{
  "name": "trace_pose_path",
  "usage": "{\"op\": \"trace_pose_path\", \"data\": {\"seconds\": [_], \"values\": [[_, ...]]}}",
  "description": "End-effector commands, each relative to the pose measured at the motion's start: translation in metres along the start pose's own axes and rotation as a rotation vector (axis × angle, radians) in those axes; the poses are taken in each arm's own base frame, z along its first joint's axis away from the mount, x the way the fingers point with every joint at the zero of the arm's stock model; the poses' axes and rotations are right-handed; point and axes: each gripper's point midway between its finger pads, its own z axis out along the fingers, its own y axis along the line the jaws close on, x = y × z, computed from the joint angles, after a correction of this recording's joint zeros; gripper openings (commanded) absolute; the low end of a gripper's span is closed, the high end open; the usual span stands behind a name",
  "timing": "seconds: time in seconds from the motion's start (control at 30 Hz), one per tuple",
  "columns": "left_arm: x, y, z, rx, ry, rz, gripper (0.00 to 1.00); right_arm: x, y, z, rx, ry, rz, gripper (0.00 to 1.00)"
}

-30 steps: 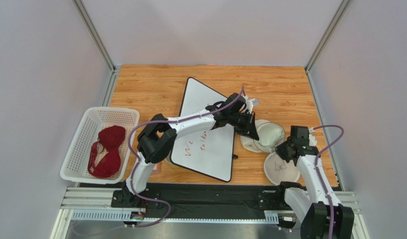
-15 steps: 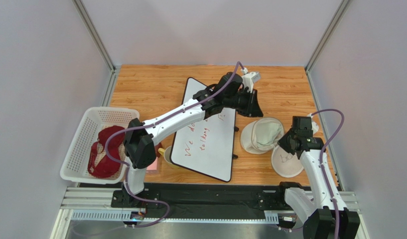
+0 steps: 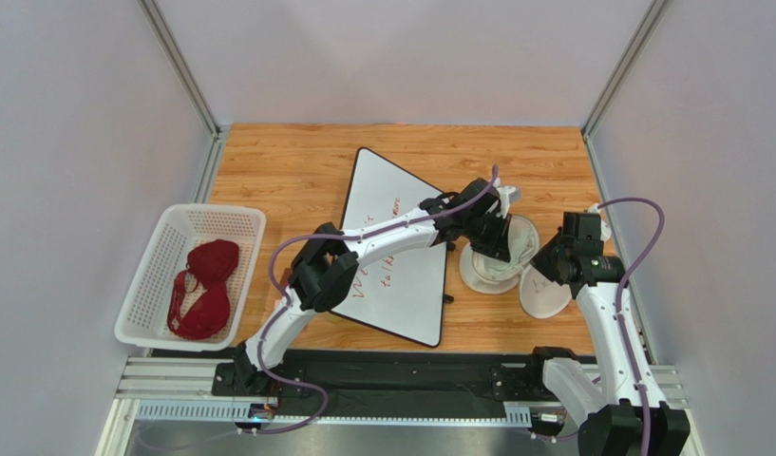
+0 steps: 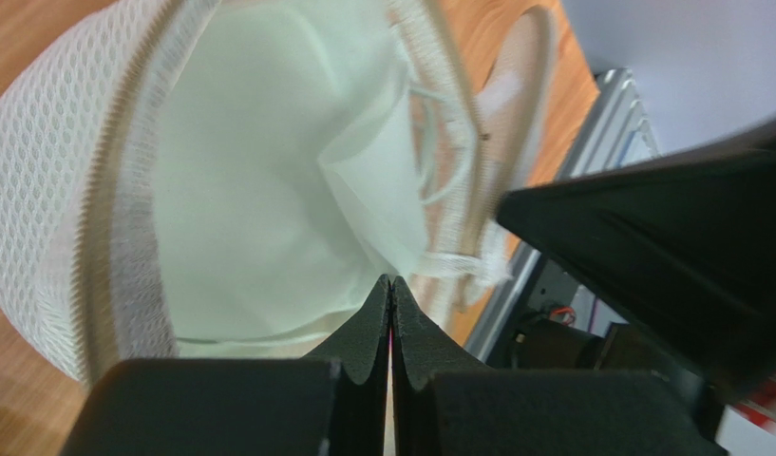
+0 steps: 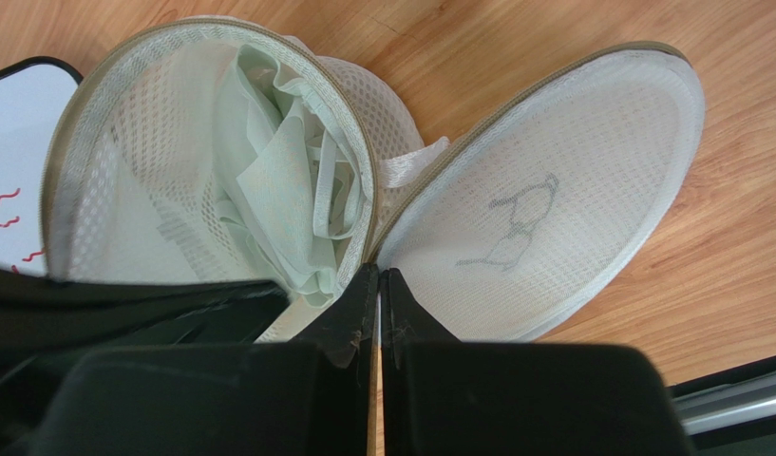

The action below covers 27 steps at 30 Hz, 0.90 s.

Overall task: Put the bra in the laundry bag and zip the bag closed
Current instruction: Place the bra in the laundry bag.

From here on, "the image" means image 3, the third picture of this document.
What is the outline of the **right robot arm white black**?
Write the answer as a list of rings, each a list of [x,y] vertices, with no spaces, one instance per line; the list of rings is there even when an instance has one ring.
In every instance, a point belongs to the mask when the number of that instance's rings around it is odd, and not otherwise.
[[[672,408],[639,346],[625,267],[604,255],[602,218],[566,212],[533,257],[534,269],[570,289],[587,323],[600,382],[568,350],[547,348],[542,383],[578,426],[581,455],[679,455],[691,435],[686,412]]]

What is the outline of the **white bra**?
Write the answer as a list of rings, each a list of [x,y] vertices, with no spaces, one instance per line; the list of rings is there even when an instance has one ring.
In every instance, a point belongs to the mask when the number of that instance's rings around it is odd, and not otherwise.
[[[518,276],[529,265],[531,258],[539,250],[539,231],[536,225],[523,216],[511,219],[509,230],[511,258],[508,262],[500,260],[485,262],[489,277],[494,280],[507,280]]]

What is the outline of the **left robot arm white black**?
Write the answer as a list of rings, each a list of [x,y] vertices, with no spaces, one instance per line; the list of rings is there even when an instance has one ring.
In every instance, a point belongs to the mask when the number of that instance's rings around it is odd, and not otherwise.
[[[236,348],[236,386],[247,395],[266,392],[275,379],[273,369],[297,336],[315,316],[341,304],[357,273],[375,261],[466,238],[474,252],[508,262],[509,209],[520,198],[520,189],[498,180],[475,179],[460,192],[424,199],[385,222],[349,230],[328,222],[283,242],[272,260],[293,244],[302,247],[285,283],[273,271],[268,273],[281,298],[256,334]]]

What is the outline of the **white mesh laundry bag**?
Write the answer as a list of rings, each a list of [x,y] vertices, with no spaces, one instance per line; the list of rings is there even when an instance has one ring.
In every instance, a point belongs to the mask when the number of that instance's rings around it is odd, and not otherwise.
[[[459,258],[463,283],[484,295],[501,295],[515,289],[520,307],[536,319],[550,318],[566,309],[572,300],[569,287],[546,278],[531,264],[540,248],[536,225],[529,218],[514,215],[509,242],[508,262],[481,255],[466,244]]]

